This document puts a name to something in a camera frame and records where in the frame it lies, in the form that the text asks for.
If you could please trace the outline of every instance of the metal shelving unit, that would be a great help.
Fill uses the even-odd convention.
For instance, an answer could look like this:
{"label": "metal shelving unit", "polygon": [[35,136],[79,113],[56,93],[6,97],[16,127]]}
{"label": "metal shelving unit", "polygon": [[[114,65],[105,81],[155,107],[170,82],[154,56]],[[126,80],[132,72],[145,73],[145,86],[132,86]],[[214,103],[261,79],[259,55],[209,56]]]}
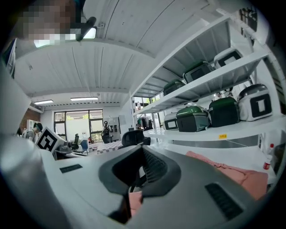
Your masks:
{"label": "metal shelving unit", "polygon": [[229,16],[217,21],[195,33],[182,44],[178,51],[166,57],[164,63],[147,76],[144,83],[137,88],[133,96],[151,98],[163,90],[163,86],[174,79],[182,79],[183,73],[196,60],[213,62],[214,57],[231,46]]}
{"label": "metal shelving unit", "polygon": [[149,114],[174,108],[241,84],[249,79],[250,74],[256,68],[259,61],[267,57],[267,55],[266,51],[261,50],[238,59],[173,91],[160,100],[135,112],[133,115]]}
{"label": "metal shelving unit", "polygon": [[218,141],[254,136],[277,129],[286,129],[286,116],[272,115],[253,122],[240,121],[224,127],[210,127],[200,132],[166,131],[163,128],[157,128],[145,131],[144,136],[179,141]]}

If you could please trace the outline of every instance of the table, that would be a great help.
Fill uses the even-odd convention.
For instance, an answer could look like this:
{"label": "table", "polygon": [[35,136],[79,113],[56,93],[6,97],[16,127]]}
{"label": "table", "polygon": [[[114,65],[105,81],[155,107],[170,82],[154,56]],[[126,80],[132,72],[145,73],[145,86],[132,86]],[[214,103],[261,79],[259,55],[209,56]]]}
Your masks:
{"label": "table", "polygon": [[108,153],[110,151],[118,150],[121,147],[121,141],[115,141],[107,144],[101,144],[97,147],[97,154]]}

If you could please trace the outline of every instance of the white ceiling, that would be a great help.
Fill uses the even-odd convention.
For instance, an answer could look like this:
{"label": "white ceiling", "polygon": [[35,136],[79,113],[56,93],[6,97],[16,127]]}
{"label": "white ceiling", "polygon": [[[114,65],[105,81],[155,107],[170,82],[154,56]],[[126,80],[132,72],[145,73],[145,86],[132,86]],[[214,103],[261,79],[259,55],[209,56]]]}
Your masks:
{"label": "white ceiling", "polygon": [[207,0],[86,0],[86,17],[97,18],[96,38],[38,49],[18,41],[15,80],[33,101],[69,104],[80,93],[99,93],[101,103],[120,105],[180,45],[181,33],[192,33],[204,15],[217,18],[212,11]]}

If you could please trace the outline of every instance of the yellow label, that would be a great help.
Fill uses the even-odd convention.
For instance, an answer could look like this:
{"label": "yellow label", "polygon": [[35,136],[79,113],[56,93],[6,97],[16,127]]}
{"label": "yellow label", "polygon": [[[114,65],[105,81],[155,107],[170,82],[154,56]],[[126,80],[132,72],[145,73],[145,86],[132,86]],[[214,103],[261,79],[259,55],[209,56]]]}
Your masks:
{"label": "yellow label", "polygon": [[225,139],[225,138],[227,138],[227,134],[220,134],[219,135],[219,139]]}

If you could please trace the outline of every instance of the fluorescent light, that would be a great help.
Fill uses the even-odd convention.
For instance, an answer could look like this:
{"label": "fluorescent light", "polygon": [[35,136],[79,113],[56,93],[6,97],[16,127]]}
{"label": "fluorescent light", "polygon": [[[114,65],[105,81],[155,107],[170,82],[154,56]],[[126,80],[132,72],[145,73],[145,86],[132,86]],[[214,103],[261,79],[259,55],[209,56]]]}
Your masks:
{"label": "fluorescent light", "polygon": [[94,39],[96,33],[97,33],[97,30],[95,28],[91,28],[89,32],[84,36],[84,39]]}
{"label": "fluorescent light", "polygon": [[[87,34],[84,36],[84,39],[94,39],[96,34],[97,34],[96,28],[91,28],[89,32],[87,32]],[[34,40],[34,44],[36,48],[46,46],[46,45],[55,45],[55,44],[58,44],[60,40],[62,40],[59,34],[49,34],[48,36],[49,36],[49,39]],[[75,34],[66,34],[64,38],[64,40],[66,41],[71,41],[75,39],[76,39]]]}
{"label": "fluorescent light", "polygon": [[82,98],[71,98],[72,101],[82,101],[82,100],[98,100],[97,97],[82,97]]}
{"label": "fluorescent light", "polygon": [[45,104],[45,103],[51,103],[54,102],[52,100],[45,100],[45,101],[38,101],[38,102],[34,102],[34,104],[39,105],[39,104]]}

